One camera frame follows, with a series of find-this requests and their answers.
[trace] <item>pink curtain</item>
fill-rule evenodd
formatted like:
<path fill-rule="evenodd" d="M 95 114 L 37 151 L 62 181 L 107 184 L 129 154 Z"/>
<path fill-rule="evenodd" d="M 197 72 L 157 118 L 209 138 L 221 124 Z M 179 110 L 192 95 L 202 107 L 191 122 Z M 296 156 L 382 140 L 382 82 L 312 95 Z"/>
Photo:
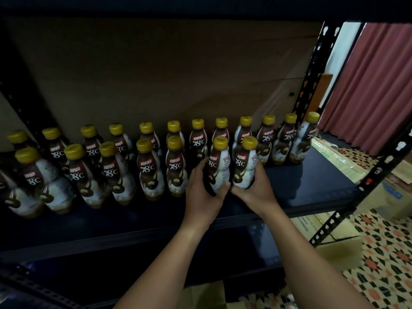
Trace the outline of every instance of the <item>pink curtain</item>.
<path fill-rule="evenodd" d="M 371 156 L 412 112 L 412 25 L 367 23 L 319 128 Z"/>

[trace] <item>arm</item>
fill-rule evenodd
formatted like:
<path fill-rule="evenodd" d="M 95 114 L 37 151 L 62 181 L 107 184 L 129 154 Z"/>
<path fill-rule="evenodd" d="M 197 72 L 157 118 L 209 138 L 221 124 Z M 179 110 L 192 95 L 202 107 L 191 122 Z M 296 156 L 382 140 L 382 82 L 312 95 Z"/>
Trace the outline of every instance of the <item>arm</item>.
<path fill-rule="evenodd" d="M 303 237 L 284 213 L 260 162 L 248 190 L 232 187 L 267 224 L 279 249 L 286 280 L 299 308 L 373 308 Z"/>
<path fill-rule="evenodd" d="M 119 300 L 115 309 L 176 308 L 194 251 L 222 207 L 230 184 L 212 197 L 203 186 L 206 159 L 193 169 L 186 189 L 182 225 L 141 277 Z"/>

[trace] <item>yellow bottle cap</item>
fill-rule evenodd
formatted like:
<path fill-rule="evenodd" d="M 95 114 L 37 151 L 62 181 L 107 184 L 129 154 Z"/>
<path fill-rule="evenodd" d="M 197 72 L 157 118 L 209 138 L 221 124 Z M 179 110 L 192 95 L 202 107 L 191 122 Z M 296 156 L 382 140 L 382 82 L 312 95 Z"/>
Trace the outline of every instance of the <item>yellow bottle cap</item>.
<path fill-rule="evenodd" d="M 140 124 L 140 132 L 141 133 L 152 133 L 153 132 L 153 125 L 151 122 L 142 122 Z"/>
<path fill-rule="evenodd" d="M 319 121 L 319 117 L 320 117 L 320 115 L 318 114 L 318 113 L 316 113 L 316 112 L 309 112 L 308 113 L 308 115 L 307 115 L 307 117 L 306 117 L 306 120 L 309 122 L 309 123 L 315 123 L 315 122 L 318 122 Z"/>
<path fill-rule="evenodd" d="M 85 150 L 80 144 L 70 144 L 64 148 L 67 159 L 79 159 L 85 155 Z"/>
<path fill-rule="evenodd" d="M 192 120 L 192 127 L 195 129 L 203 129 L 205 122 L 202 118 L 195 118 Z"/>
<path fill-rule="evenodd" d="M 240 117 L 241 126 L 250 126 L 252 124 L 252 116 L 242 116 Z"/>
<path fill-rule="evenodd" d="M 7 135 L 7 139 L 14 144 L 23 143 L 28 140 L 28 135 L 24 130 L 15 130 Z"/>
<path fill-rule="evenodd" d="M 246 150 L 254 150 L 258 145 L 258 140 L 255 137 L 248 135 L 243 138 L 242 147 Z"/>
<path fill-rule="evenodd" d="M 182 139 L 178 135 L 172 135 L 167 139 L 167 147 L 170 150 L 180 150 L 183 146 Z"/>
<path fill-rule="evenodd" d="M 46 128 L 42 133 L 47 140 L 57 139 L 61 135 L 59 128 Z"/>
<path fill-rule="evenodd" d="M 40 158 L 40 153 L 34 147 L 26 147 L 18 150 L 15 154 L 16 159 L 22 164 L 30 164 L 38 161 Z"/>
<path fill-rule="evenodd" d="M 167 123 L 167 129 L 168 129 L 170 132 L 180 131 L 180 122 L 177 121 L 177 120 L 170 120 L 170 121 Z"/>
<path fill-rule="evenodd" d="M 115 156 L 117 154 L 116 145 L 113 142 L 104 142 L 99 146 L 100 154 L 104 157 Z"/>
<path fill-rule="evenodd" d="M 109 130 L 112 135 L 123 134 L 123 125 L 122 124 L 111 124 L 109 126 Z"/>
<path fill-rule="evenodd" d="M 97 134 L 97 129 L 94 125 L 85 125 L 80 128 L 82 135 L 85 138 L 93 137 Z"/>
<path fill-rule="evenodd" d="M 223 151 L 227 149 L 227 138 L 218 135 L 213 139 L 213 148 L 219 151 Z"/>
<path fill-rule="evenodd" d="M 289 113 L 285 115 L 285 122 L 288 124 L 294 124 L 296 122 L 297 115 L 294 113 Z"/>
<path fill-rule="evenodd" d="M 140 139 L 136 142 L 136 146 L 140 153 L 148 153 L 153 150 L 152 141 L 150 139 Z"/>
<path fill-rule="evenodd" d="M 275 115 L 265 115 L 263 116 L 263 124 L 265 125 L 273 125 L 275 123 Z"/>
<path fill-rule="evenodd" d="M 218 127 L 218 128 L 227 128 L 227 118 L 226 117 L 216 118 L 216 127 Z"/>

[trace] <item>bottle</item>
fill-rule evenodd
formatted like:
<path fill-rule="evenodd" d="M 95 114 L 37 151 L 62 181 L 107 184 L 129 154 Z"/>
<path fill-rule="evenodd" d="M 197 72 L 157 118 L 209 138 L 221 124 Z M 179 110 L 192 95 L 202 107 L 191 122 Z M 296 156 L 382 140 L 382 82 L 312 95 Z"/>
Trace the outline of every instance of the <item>bottle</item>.
<path fill-rule="evenodd" d="M 93 165 L 101 172 L 102 156 L 100 154 L 99 146 L 103 143 L 103 138 L 97 133 L 97 129 L 94 125 L 85 125 L 80 128 L 83 137 L 85 138 L 84 147 L 87 155 L 91 159 Z"/>
<path fill-rule="evenodd" d="M 157 154 L 159 160 L 161 160 L 163 156 L 162 149 L 160 148 L 160 141 L 157 137 L 155 130 L 153 129 L 153 125 L 151 122 L 142 122 L 140 124 L 140 131 L 142 135 L 140 139 L 149 139 L 152 141 L 153 151 Z"/>
<path fill-rule="evenodd" d="M 128 205 L 136 192 L 136 183 L 127 161 L 118 153 L 113 142 L 104 142 L 99 149 L 103 157 L 103 170 L 113 196 L 120 205 Z"/>
<path fill-rule="evenodd" d="M 24 130 L 15 130 L 7 134 L 7 139 L 13 144 L 15 151 L 26 147 L 39 148 L 37 142 L 33 141 Z"/>
<path fill-rule="evenodd" d="M 318 132 L 318 121 L 320 115 L 316 112 L 309 112 L 299 129 L 297 130 L 296 138 L 293 140 L 289 159 L 291 162 L 299 164 L 305 157 L 306 152 L 310 149 L 312 139 Z"/>
<path fill-rule="evenodd" d="M 19 216 L 32 219 L 43 212 L 44 203 L 36 199 L 27 182 L 0 164 L 0 197 Z"/>
<path fill-rule="evenodd" d="M 275 133 L 275 142 L 272 147 L 272 161 L 275 165 L 281 165 L 285 162 L 292 140 L 296 135 L 295 122 L 296 114 L 286 114 L 284 122 L 279 126 Z"/>
<path fill-rule="evenodd" d="M 64 149 L 64 154 L 69 161 L 69 172 L 80 195 L 90 207 L 101 208 L 110 194 L 105 177 L 93 166 L 80 144 L 68 145 Z"/>
<path fill-rule="evenodd" d="M 123 125 L 111 124 L 109 130 L 112 134 L 113 143 L 116 145 L 117 152 L 120 153 L 126 161 L 134 161 L 136 156 L 133 152 L 133 143 L 130 137 L 123 133 Z"/>
<path fill-rule="evenodd" d="M 225 137 L 227 139 L 227 141 L 229 142 L 229 132 L 227 130 L 227 118 L 226 117 L 216 118 L 216 128 L 213 131 L 212 146 L 211 146 L 210 150 L 213 149 L 213 142 L 215 140 L 215 137 L 217 137 L 219 135 Z"/>
<path fill-rule="evenodd" d="M 136 143 L 139 155 L 137 168 L 143 192 L 147 199 L 158 200 L 164 192 L 164 178 L 160 170 L 160 160 L 153 150 L 151 139 L 140 139 Z"/>
<path fill-rule="evenodd" d="M 170 120 L 167 123 L 167 137 L 166 137 L 166 145 L 167 145 L 167 140 L 169 137 L 173 135 L 178 135 L 182 139 L 182 150 L 185 150 L 185 138 L 183 137 L 182 131 L 180 130 L 180 122 L 177 120 Z"/>
<path fill-rule="evenodd" d="M 181 197 L 188 185 L 188 173 L 186 172 L 186 161 L 183 155 L 182 138 L 172 135 L 167 139 L 166 153 L 166 176 L 169 190 L 173 196 Z"/>
<path fill-rule="evenodd" d="M 35 189 L 35 198 L 46 203 L 55 213 L 69 212 L 76 194 L 69 181 L 59 175 L 57 168 L 33 147 L 18 150 L 15 156 L 23 164 L 21 174 Z"/>
<path fill-rule="evenodd" d="M 255 176 L 255 167 L 258 162 L 256 146 L 258 140 L 253 136 L 243 138 L 242 148 L 236 154 L 234 163 L 233 185 L 241 189 L 250 187 Z"/>
<path fill-rule="evenodd" d="M 270 151 L 272 149 L 273 139 L 273 124 L 275 123 L 274 115 L 263 116 L 262 124 L 257 131 L 257 147 L 256 154 L 264 166 L 269 159 Z"/>
<path fill-rule="evenodd" d="M 192 120 L 192 132 L 190 133 L 190 155 L 193 165 L 200 163 L 208 153 L 207 149 L 207 134 L 204 129 L 205 123 L 201 118 Z"/>
<path fill-rule="evenodd" d="M 252 116 L 240 117 L 240 125 L 237 127 L 234 133 L 234 142 L 232 145 L 232 158 L 235 160 L 237 152 L 242 147 L 242 141 L 244 137 L 252 135 L 250 125 L 252 124 Z"/>
<path fill-rule="evenodd" d="M 217 193 L 223 183 L 229 182 L 230 154 L 228 140 L 218 135 L 213 141 L 213 147 L 209 156 L 208 177 L 209 183 Z"/>
<path fill-rule="evenodd" d="M 69 140 L 61 134 L 59 128 L 46 128 L 42 130 L 42 133 L 49 142 L 49 151 L 54 161 L 59 165 L 66 178 L 71 180 L 69 161 L 64 154 L 64 148 L 70 145 Z"/>

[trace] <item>curtain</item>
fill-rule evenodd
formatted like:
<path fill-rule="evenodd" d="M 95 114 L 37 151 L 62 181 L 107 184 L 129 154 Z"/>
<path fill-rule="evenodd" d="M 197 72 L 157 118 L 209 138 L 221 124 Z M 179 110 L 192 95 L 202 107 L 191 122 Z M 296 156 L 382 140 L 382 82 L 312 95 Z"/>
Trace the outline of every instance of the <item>curtain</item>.
<path fill-rule="evenodd" d="M 319 129 L 376 156 L 411 112 L 412 25 L 367 23 Z"/>

